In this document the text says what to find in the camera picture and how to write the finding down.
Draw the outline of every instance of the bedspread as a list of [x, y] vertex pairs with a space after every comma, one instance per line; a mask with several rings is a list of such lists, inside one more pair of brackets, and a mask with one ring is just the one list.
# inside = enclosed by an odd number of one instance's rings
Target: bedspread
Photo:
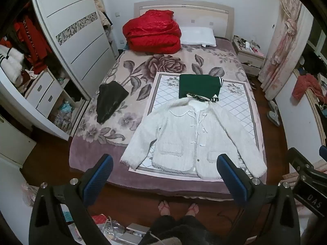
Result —
[[[108, 181], [112, 184], [165, 195], [230, 198], [223, 182], [180, 181], [133, 173], [126, 165], [119, 162], [142, 120], [157, 72], [210, 74], [224, 79], [247, 82], [232, 44], [224, 39], [216, 40], [217, 47], [182, 45], [182, 50], [173, 55], [153, 55], [129, 50], [123, 52], [102, 83], [107, 84], [115, 80], [129, 92], [129, 95], [112, 117], [102, 125], [96, 121], [97, 95], [92, 99], [71, 144], [69, 157], [71, 168], [85, 172], [93, 167], [103, 154], [110, 154], [114, 159], [114, 170]], [[255, 104], [251, 90], [250, 95]], [[257, 135], [264, 155], [256, 106], [253, 108], [253, 113], [258, 121], [260, 133]]]

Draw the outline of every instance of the metal bolt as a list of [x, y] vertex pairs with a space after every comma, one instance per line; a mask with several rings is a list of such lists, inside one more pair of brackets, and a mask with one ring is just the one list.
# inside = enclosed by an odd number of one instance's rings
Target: metal bolt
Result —
[[78, 179], [77, 178], [73, 178], [70, 180], [70, 184], [71, 185], [76, 185], [78, 183]]
[[254, 185], [259, 185], [260, 184], [260, 180], [259, 179], [257, 179], [257, 178], [253, 178], [252, 179], [252, 183], [254, 184]]
[[48, 186], [48, 183], [46, 183], [46, 182], [41, 183], [41, 188], [42, 189], [45, 189], [47, 186]]
[[289, 188], [289, 183], [286, 182], [286, 181], [284, 181], [284, 182], [283, 182], [283, 186], [284, 186], [284, 188]]

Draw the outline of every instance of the bed headboard panel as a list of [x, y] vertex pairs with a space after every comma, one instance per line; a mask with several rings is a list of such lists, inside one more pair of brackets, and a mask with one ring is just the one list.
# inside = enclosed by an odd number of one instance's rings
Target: bed headboard panel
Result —
[[134, 3], [134, 17], [147, 10], [174, 11], [174, 20], [184, 27], [212, 28], [216, 37], [232, 40], [234, 8], [212, 2], [191, 0], [156, 0]]

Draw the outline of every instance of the jacket pocket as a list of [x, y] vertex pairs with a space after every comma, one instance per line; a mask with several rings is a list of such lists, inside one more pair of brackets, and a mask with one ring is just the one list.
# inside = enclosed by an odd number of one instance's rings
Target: jacket pocket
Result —
[[209, 151], [207, 153], [207, 160], [208, 160], [208, 162], [210, 162], [210, 163], [216, 163], [218, 156], [220, 156], [221, 154], [228, 155], [229, 152], [227, 150]]
[[162, 143], [159, 150], [163, 154], [182, 156], [183, 148], [181, 144]]

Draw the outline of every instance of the black folded garment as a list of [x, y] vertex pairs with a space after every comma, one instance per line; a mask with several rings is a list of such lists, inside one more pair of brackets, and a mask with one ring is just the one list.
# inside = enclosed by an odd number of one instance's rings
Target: black folded garment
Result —
[[128, 92], [116, 81], [101, 85], [99, 90], [100, 93], [96, 105], [98, 117], [96, 121], [103, 124], [128, 96]]

